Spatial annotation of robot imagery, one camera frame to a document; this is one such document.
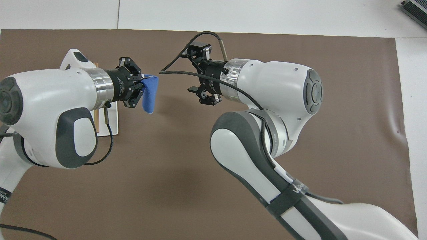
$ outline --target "robotic arm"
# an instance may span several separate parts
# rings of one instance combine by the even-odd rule
[[[31,166],[73,169],[89,161],[97,148],[91,110],[115,101],[134,108],[143,96],[144,109],[152,113],[157,82],[129,57],[104,70],[77,49],[70,49],[59,70],[17,73],[1,81],[0,213]]]
[[[316,71],[288,62],[227,61],[226,55],[213,61],[210,52],[209,44],[190,41],[181,57],[190,59],[198,74],[160,74],[198,76],[201,85],[188,90],[202,104],[215,105],[223,96],[248,106],[219,117],[211,132],[212,154],[295,239],[417,239],[380,207],[332,204],[336,199],[312,194],[274,160],[295,145],[320,108],[323,85]]]

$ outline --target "black cable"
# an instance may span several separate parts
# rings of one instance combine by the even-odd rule
[[[240,89],[240,88],[238,88],[238,87],[236,87],[236,86],[233,86],[233,85],[231,85],[231,84],[229,84],[229,83],[227,83],[227,82],[223,82],[223,81],[221,81],[221,80],[219,80],[219,79],[216,79],[216,78],[214,78],[214,77],[211,77],[211,76],[206,76],[206,75],[203,75],[203,74],[198,74],[198,73],[192,73],[192,72],[184,72],[184,71],[161,71],[161,72],[159,72],[159,74],[185,74],[185,75],[192,75],[192,76],[196,76],[196,77],[199,77],[199,78],[204,78],[204,79],[207,79],[207,80],[211,80],[211,81],[214,81],[214,82],[217,82],[217,83],[220,83],[220,84],[223,84],[223,85],[225,85],[225,86],[227,86],[227,87],[231,87],[232,89],[234,89],[234,90],[236,90],[236,91],[238,91],[238,92],[240,92],[241,94],[243,94],[243,95],[245,95],[247,98],[249,98],[249,100],[251,100],[260,110],[264,110],[263,109],[263,107],[261,107],[261,105],[253,98],[253,97],[251,97],[249,94],[247,94],[245,91],[243,91],[242,89]]]
[[[98,160],[98,161],[93,162],[93,163],[85,163],[85,165],[95,165],[95,164],[98,164],[98,163],[104,161],[108,157],[108,155],[110,155],[111,150],[113,149],[113,132],[111,131],[110,124],[107,124],[107,128],[108,128],[108,131],[110,132],[110,149],[108,149],[107,154],[101,160]]]
[[[344,204],[344,202],[339,200],[339,199],[320,196],[320,195],[314,194],[310,191],[307,192],[306,195],[310,196],[312,198],[315,198],[317,200],[324,201],[324,202],[333,202],[333,203],[338,203],[338,204]]]
[[[210,31],[204,31],[204,32],[200,32],[200,33],[198,33],[198,34],[196,34],[188,43],[187,43],[187,45],[185,45],[185,47],[184,47],[184,49],[181,51],[181,52],[179,52],[179,54],[166,66],[166,67],[164,67],[162,70],[161,70],[161,72],[164,72],[164,71],[166,71],[166,69],[168,69],[170,66],[172,66],[172,64],[174,64],[175,62],[176,62],[176,60],[178,59],[178,58],[180,58],[181,56],[182,56],[182,54],[185,52],[185,50],[187,50],[187,48],[191,45],[191,43],[196,39],[196,38],[198,38],[198,37],[200,37],[201,35],[204,35],[204,34],[210,34],[210,35],[213,35],[213,36],[215,36],[217,39],[218,39],[218,41],[221,41],[222,39],[218,36],[218,34],[216,34],[216,33],[214,33],[214,32],[210,32]]]
[[[16,230],[16,231],[29,232],[29,233],[36,234],[36,235],[39,235],[39,236],[42,236],[42,237],[46,237],[46,238],[51,239],[51,240],[58,240],[58,239],[52,237],[49,234],[46,234],[46,233],[41,232],[41,231],[29,229],[29,228],[22,228],[22,227],[17,227],[17,226],[12,226],[12,225],[7,225],[7,224],[1,224],[1,223],[0,223],[0,228],[6,228],[6,229],[11,229],[11,230]]]
[[[2,133],[0,134],[0,138],[5,138],[5,137],[12,137],[13,133]]]

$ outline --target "brown leather mat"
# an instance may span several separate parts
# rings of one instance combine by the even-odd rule
[[[156,74],[194,32],[145,30],[2,30],[0,79],[59,68],[77,48],[102,68],[130,56]],[[296,146],[277,161],[320,195],[384,208],[412,232],[416,218],[409,174],[395,40],[269,34],[220,34],[229,58],[289,61],[315,69],[325,97]],[[217,40],[213,59],[221,59]],[[180,59],[171,70],[194,71]],[[214,160],[216,119],[245,106],[200,105],[192,76],[160,76],[155,111],[119,104],[110,157],[76,170],[33,167],[1,222],[58,239],[291,239],[262,205]],[[94,160],[108,149],[101,138]],[[36,239],[3,230],[6,239]]]

